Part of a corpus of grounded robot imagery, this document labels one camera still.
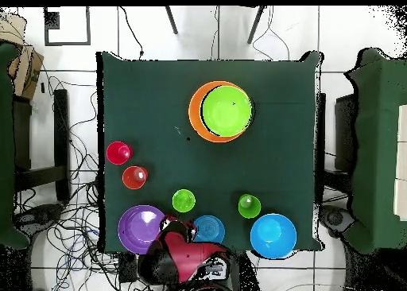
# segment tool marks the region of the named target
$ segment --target purple plate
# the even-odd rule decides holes
[[[160,232],[164,214],[153,206],[134,206],[118,221],[118,237],[122,245],[135,254],[146,254]]]

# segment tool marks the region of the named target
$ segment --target red cup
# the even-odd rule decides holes
[[[148,175],[144,167],[127,167],[122,176],[123,184],[129,189],[139,189],[147,180]]]
[[[124,164],[132,154],[133,150],[124,142],[112,142],[106,150],[107,160],[115,165]]]

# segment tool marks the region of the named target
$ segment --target chair leg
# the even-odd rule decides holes
[[[165,10],[167,10],[167,14],[169,16],[169,21],[171,23],[172,26],[172,31],[177,35],[178,34],[178,30],[176,30],[176,25],[175,25],[175,21],[174,21],[174,16],[172,15],[171,12],[171,8],[169,6],[165,6]]]
[[[247,44],[249,45],[253,40],[254,33],[256,33],[256,29],[258,28],[258,23],[260,22],[260,17],[262,16],[263,10],[266,6],[259,6],[258,13],[256,14],[256,18],[254,19],[253,26],[251,27],[249,39],[247,40]]]

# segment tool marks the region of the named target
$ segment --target dark green tablecloth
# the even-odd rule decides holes
[[[288,216],[297,228],[296,249],[318,250],[312,238],[315,70],[311,52],[302,62],[123,61],[103,52],[104,149],[113,141],[134,148],[124,165],[106,161],[106,251],[123,251],[117,236],[121,215],[136,204],[174,212],[172,194],[187,188],[196,206],[181,215],[219,217],[223,244],[251,250],[256,219],[238,213],[238,197],[258,197],[264,215]],[[253,124],[232,142],[202,139],[188,120],[194,92],[213,80],[240,86],[254,101]],[[122,173],[129,165],[149,171],[145,185],[129,190]]]

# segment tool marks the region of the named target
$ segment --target cardboard box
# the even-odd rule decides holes
[[[38,78],[44,57],[32,45],[23,48],[14,79],[14,94],[32,99],[37,88]]]
[[[22,45],[26,24],[26,19],[21,16],[1,12],[0,40]]]
[[[9,75],[14,80],[14,94],[32,99],[44,57],[32,45],[24,45],[26,23],[18,15],[0,13],[0,41],[13,43],[21,52],[9,66]]]

